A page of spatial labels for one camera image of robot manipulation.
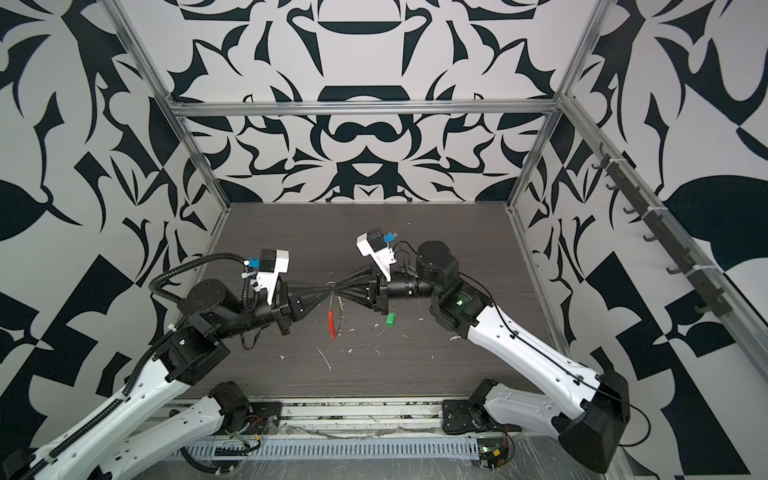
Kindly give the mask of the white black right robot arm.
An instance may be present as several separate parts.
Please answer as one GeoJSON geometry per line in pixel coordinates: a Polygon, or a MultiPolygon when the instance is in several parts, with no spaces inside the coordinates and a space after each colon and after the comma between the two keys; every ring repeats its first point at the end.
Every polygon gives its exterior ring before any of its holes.
{"type": "Polygon", "coordinates": [[[376,250],[367,240],[357,247],[371,262],[331,283],[334,294],[382,313],[392,299],[429,299],[429,312],[441,327],[492,353],[544,394],[540,401],[525,400],[499,382],[484,383],[476,398],[494,423],[554,437],[583,467],[608,472],[636,409],[622,375],[597,372],[525,330],[479,281],[461,272],[441,241],[422,243],[414,265],[401,271],[392,268],[392,247],[376,250]]]}

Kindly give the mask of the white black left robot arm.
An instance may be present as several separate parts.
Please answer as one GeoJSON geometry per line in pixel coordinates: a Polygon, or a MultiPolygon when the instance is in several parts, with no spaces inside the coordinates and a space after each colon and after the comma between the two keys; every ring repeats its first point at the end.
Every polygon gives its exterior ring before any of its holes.
{"type": "Polygon", "coordinates": [[[192,406],[145,431],[154,413],[197,384],[230,353],[225,341],[276,325],[288,334],[293,323],[335,294],[337,286],[283,282],[288,254],[266,250],[258,259],[210,254],[157,277],[150,291],[172,301],[181,317],[140,357],[125,385],[74,427],[35,451],[21,449],[3,462],[9,479],[133,479],[190,443],[219,431],[245,428],[251,404],[232,382],[216,385],[192,406]],[[197,283],[185,297],[167,290],[170,281],[215,261],[243,268],[243,292],[222,282],[197,283]]]}

